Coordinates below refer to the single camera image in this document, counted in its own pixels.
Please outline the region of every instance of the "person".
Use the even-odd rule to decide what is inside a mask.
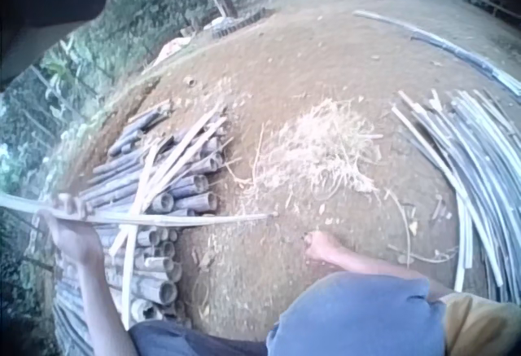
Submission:
[[[63,195],[59,206],[85,218],[79,200]],[[227,340],[165,321],[138,323],[127,332],[105,280],[94,228],[40,214],[57,248],[77,266],[97,356],[520,354],[513,353],[521,333],[518,306],[456,294],[417,271],[355,253],[323,231],[306,235],[305,254],[342,271],[297,298],[266,342]]]
[[[107,0],[0,0],[0,91]]]

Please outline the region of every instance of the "yellow sleeve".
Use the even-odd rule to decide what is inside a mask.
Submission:
[[[446,354],[485,356],[506,354],[521,336],[521,308],[468,293],[442,297]]]

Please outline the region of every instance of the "wood shaving pile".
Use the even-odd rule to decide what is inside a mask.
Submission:
[[[318,200],[340,187],[363,193],[377,191],[365,165],[380,159],[374,127],[351,109],[350,101],[325,99],[303,116],[288,121],[262,144],[253,165],[253,184],[246,196],[273,192],[288,185],[309,185]]]

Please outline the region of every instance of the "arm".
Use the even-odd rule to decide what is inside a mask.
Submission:
[[[454,290],[429,279],[416,270],[355,253],[342,246],[333,236],[326,232],[315,231],[309,233],[306,236],[306,242],[309,245],[306,251],[309,257],[329,262],[350,272],[362,273],[364,275],[388,275],[401,279],[428,279],[430,287],[427,299],[429,301],[438,300],[454,292]]]
[[[74,210],[70,196],[65,200],[68,202],[64,207],[70,213]],[[112,301],[105,279],[103,248],[94,228],[82,222],[59,221],[48,212],[40,214],[50,228],[56,247],[76,264],[94,354],[138,356]]]

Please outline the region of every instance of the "dirt ground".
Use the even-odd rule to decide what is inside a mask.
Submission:
[[[409,21],[518,76],[519,33],[463,0],[268,0],[264,4],[274,10],[265,20],[161,64],[152,72],[162,76],[161,81],[144,99],[141,110],[171,98],[177,110],[160,129],[172,132],[188,126],[203,109],[224,97],[230,105],[230,137],[234,137],[227,157],[242,157],[230,167],[238,177],[250,178],[263,123],[269,135],[325,97],[354,99],[353,109],[384,136],[378,141],[382,161],[365,169],[382,200],[339,191],[319,215],[322,202],[302,191],[285,209],[289,191],[280,187],[249,208],[243,207],[243,189],[229,173],[215,177],[221,213],[276,209],[280,216],[256,224],[184,230],[177,243],[184,269],[181,298],[189,304],[196,327],[248,340],[263,340],[300,293],[335,270],[306,263],[305,232],[330,231],[358,252],[396,262],[396,254],[387,245],[405,248],[405,230],[392,200],[383,201],[386,189],[417,209],[413,252],[432,257],[435,249],[443,252],[458,244],[453,193],[440,173],[403,139],[400,124],[389,113],[391,105],[399,103],[398,90],[423,101],[431,88],[444,99],[446,90],[487,88],[501,98],[514,118],[517,115],[518,122],[521,116],[518,105],[499,85],[468,64],[411,41],[402,29],[352,15],[353,10],[365,9]],[[183,85],[186,75],[196,79],[195,87]],[[430,225],[436,194],[444,197],[453,216]],[[199,273],[194,251],[199,259],[212,254],[209,271]],[[455,259],[437,265],[416,261],[412,268],[452,286],[455,265]],[[465,289],[485,293],[479,254],[475,268],[467,272]]]

